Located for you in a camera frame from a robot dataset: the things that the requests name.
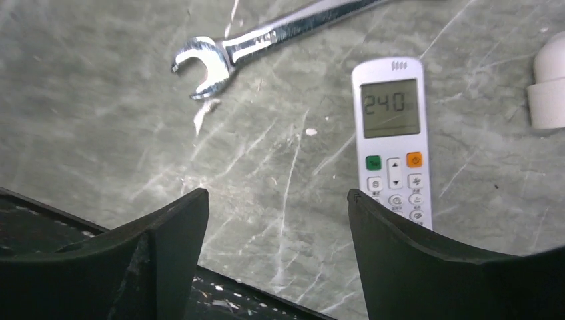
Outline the white remote control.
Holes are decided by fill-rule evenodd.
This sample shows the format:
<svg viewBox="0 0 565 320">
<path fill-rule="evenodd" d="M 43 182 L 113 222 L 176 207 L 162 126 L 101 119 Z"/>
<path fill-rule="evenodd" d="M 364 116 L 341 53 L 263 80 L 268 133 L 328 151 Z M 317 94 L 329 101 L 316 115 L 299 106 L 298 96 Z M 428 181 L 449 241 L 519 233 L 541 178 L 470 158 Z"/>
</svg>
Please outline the white remote control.
<svg viewBox="0 0 565 320">
<path fill-rule="evenodd" d="M 424 69 L 414 57 L 365 61 L 351 73 L 359 188 L 432 228 Z"/>
</svg>

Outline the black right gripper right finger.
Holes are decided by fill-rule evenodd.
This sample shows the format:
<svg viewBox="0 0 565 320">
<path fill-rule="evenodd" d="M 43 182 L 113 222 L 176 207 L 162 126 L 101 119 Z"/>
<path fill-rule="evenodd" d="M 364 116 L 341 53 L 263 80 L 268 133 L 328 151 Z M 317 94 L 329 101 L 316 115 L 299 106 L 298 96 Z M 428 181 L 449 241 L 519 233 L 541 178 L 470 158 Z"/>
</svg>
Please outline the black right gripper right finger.
<svg viewBox="0 0 565 320">
<path fill-rule="evenodd" d="M 348 216 L 370 319 L 563 319 L 564 248 L 518 256 L 445 237 L 358 189 Z"/>
</svg>

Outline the white pipe elbow fitting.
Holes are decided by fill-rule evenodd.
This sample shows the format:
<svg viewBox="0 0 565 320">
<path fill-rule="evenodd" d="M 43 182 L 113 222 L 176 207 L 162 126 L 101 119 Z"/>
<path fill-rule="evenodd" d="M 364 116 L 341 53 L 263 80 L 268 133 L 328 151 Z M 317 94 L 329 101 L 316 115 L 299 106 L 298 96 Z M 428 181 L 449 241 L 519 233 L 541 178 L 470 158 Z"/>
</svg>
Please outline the white pipe elbow fitting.
<svg viewBox="0 0 565 320">
<path fill-rule="evenodd" d="M 555 34 L 533 61 L 535 83 L 527 88 L 535 129 L 564 127 L 564 32 Z"/>
</svg>

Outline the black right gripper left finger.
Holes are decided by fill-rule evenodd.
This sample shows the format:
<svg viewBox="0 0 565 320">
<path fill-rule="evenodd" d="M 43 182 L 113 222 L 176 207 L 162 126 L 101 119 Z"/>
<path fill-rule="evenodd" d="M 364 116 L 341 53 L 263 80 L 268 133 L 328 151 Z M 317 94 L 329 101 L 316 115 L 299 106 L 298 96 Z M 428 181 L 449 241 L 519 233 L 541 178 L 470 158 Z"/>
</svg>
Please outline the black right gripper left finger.
<svg viewBox="0 0 565 320">
<path fill-rule="evenodd" d="M 192 319 L 209 220 L 198 188 L 118 228 L 55 251 L 1 249 L 2 319 Z"/>
</svg>

